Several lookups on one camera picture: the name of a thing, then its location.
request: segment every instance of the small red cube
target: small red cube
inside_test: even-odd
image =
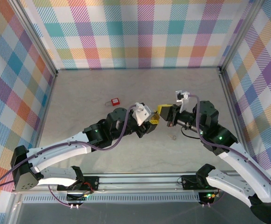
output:
[[[113,106],[116,106],[116,105],[120,104],[119,98],[111,99],[111,101],[112,101]]]

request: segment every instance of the plaid wallpaper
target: plaid wallpaper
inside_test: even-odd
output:
[[[265,1],[227,72],[250,154],[271,173],[271,0]]]
[[[0,176],[18,145],[34,145],[52,79],[7,0],[0,0]],[[0,223],[12,188],[0,187]]]
[[[216,67],[252,3],[21,1],[60,69]]]

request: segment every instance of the colorful plaid backdrop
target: colorful plaid backdrop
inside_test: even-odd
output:
[[[271,0],[265,1],[227,70],[249,151],[271,173]]]
[[[7,0],[0,0],[0,177],[18,145],[35,143],[52,79]],[[0,223],[12,187],[0,187]]]
[[[216,67],[252,2],[21,1],[61,69]]]

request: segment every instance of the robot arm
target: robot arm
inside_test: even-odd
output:
[[[209,101],[201,101],[193,112],[184,110],[187,92],[176,92],[182,105],[160,105],[158,113],[167,126],[180,125],[200,136],[202,144],[226,161],[247,182],[237,181],[215,167],[206,164],[196,173],[200,186],[222,189],[248,205],[254,215],[265,223],[271,223],[271,176],[259,166],[238,143],[236,137],[218,123],[219,112]]]
[[[12,171],[15,190],[24,191],[40,184],[70,186],[76,181],[83,182],[79,167],[63,169],[50,166],[76,155],[114,148],[125,135],[136,133],[141,138],[156,128],[158,120],[157,113],[148,106],[136,103],[128,110],[116,108],[106,119],[52,145],[29,150],[19,146],[11,160],[12,168],[19,165]],[[118,141],[109,147],[114,140]]]

